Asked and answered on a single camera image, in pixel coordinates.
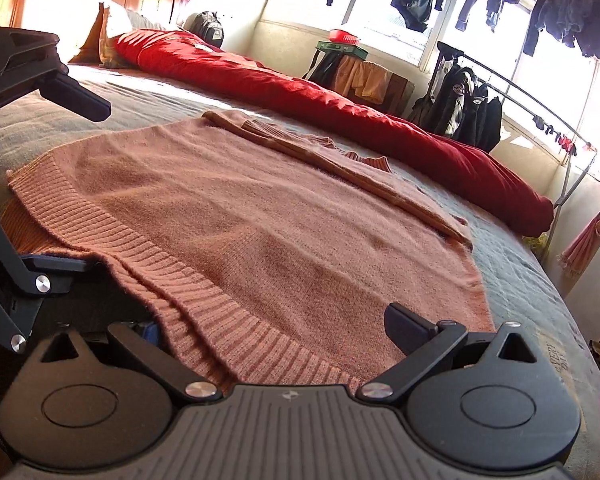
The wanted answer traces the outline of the red duvet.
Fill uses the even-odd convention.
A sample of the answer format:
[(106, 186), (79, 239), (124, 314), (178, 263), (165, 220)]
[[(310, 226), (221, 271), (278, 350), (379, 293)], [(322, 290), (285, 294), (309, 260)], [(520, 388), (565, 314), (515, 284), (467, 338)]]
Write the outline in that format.
[(148, 74), (272, 110), (400, 160), (520, 235), (538, 237), (553, 223), (552, 202), (484, 151), (211, 47), (189, 32), (132, 30), (114, 48)]

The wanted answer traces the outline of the beige pillow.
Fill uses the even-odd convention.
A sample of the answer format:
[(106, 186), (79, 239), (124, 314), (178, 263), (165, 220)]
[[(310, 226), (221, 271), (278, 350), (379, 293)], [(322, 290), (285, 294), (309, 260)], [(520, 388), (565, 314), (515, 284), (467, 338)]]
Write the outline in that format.
[(151, 21), (147, 16), (132, 9), (127, 9), (113, 1), (108, 4), (99, 3), (94, 24), (86, 36), (84, 44), (70, 60), (72, 64), (104, 66), (106, 68), (131, 67), (121, 56), (116, 44), (118, 39), (128, 32), (140, 29), (172, 32), (178, 30), (177, 24)]

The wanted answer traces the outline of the orange knit sweater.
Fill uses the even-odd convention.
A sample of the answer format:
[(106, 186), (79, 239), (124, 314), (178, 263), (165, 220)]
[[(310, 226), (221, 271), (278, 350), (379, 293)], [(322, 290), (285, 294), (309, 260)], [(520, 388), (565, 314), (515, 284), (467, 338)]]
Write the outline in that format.
[(464, 219), (383, 157), (238, 110), (61, 145), (8, 183), (20, 252), (105, 263), (222, 387), (356, 388), (400, 359), (392, 302), (493, 327)]

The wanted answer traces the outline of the dark wooden cabinet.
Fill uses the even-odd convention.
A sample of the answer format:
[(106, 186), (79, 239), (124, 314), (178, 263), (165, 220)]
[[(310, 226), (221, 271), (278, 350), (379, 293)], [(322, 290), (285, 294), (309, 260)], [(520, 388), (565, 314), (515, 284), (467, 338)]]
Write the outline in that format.
[(391, 73), (392, 77), (389, 82), (385, 101), (381, 104), (373, 104), (357, 98), (353, 95), (353, 92), (349, 93), (348, 98), (355, 103), (363, 104), (373, 108), (374, 110), (378, 110), (378, 112), (392, 116), (401, 116), (404, 113), (408, 100), (411, 99), (415, 85), (408, 79), (396, 73)]

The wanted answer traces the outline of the orange cloth on cabinet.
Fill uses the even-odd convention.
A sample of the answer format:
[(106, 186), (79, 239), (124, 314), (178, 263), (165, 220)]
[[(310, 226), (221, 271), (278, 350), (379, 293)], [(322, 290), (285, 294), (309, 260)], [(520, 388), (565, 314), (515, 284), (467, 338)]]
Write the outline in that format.
[(384, 66), (346, 55), (338, 65), (332, 90), (342, 96), (353, 92), (357, 98), (381, 104), (385, 101), (391, 77), (392, 73)]

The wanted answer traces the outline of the black hanging jacket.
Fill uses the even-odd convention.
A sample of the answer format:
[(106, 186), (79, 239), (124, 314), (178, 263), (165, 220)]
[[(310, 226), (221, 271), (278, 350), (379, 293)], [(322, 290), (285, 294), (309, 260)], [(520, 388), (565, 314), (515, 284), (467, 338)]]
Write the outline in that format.
[(430, 90), (418, 99), (407, 120), (429, 133), (490, 153), (501, 141), (503, 103), (490, 98), (470, 67), (443, 62)]

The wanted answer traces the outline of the green box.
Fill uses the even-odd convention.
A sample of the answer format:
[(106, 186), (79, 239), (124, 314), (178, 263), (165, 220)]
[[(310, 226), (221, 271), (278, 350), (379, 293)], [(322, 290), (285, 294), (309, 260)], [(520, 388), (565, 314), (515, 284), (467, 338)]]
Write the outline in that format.
[(352, 55), (362, 61), (365, 61), (368, 55), (368, 52), (365, 49), (356, 44), (340, 44), (339, 42), (319, 41), (316, 44), (315, 49), (324, 53), (335, 52)]

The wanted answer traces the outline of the yellow-green bag by bed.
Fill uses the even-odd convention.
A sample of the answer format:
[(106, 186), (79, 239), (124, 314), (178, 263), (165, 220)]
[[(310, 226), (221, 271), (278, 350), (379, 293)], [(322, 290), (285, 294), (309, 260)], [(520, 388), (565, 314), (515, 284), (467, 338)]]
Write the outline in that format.
[(546, 253), (548, 245), (548, 233), (542, 233), (538, 237), (524, 236), (522, 239), (524, 246), (528, 247), (530, 252), (541, 261)]

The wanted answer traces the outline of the black backpack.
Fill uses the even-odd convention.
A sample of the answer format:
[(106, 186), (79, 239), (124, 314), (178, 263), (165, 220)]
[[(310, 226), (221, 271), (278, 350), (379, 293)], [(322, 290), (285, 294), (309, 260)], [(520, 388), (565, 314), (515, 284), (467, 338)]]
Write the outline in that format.
[(183, 27), (207, 44), (216, 48), (222, 47), (224, 28), (216, 12), (202, 11), (189, 15)]

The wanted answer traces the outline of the pink curtain right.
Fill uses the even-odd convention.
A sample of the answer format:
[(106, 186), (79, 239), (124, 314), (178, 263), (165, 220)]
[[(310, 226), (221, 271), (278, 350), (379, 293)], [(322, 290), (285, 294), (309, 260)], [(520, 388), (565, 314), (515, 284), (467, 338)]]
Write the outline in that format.
[(580, 276), (600, 249), (600, 211), (560, 254), (559, 262), (568, 275)]

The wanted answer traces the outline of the blue plaid bed sheet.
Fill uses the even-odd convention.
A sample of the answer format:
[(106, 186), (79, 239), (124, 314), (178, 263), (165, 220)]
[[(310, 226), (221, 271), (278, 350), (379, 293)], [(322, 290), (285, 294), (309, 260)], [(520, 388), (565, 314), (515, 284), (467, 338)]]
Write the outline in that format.
[[(137, 70), (71, 66), (70, 74), (112, 106), (106, 122), (90, 122), (31, 93), (0, 110), (0, 214), (12, 197), (7, 171), (17, 170), (57, 145), (103, 131), (118, 131), (198, 117), (205, 110), (236, 108), (289, 131), (321, 136), (321, 129), (266, 108), (220, 99), (177, 81)], [(534, 335), (562, 376), (582, 413), (582, 426), (566, 463), (577, 479), (600, 479), (600, 371), (577, 323), (530, 249), (502, 222), (418, 171), (391, 159), (391, 169), (465, 218), (475, 263), (495, 323), (518, 321)]]

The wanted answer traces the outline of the red basin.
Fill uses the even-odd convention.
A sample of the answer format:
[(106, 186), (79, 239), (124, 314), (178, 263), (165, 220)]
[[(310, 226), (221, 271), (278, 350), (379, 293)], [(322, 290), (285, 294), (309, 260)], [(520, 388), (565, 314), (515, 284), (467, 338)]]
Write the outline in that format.
[(334, 44), (358, 44), (358, 37), (341, 28), (332, 29), (328, 34), (328, 40)]

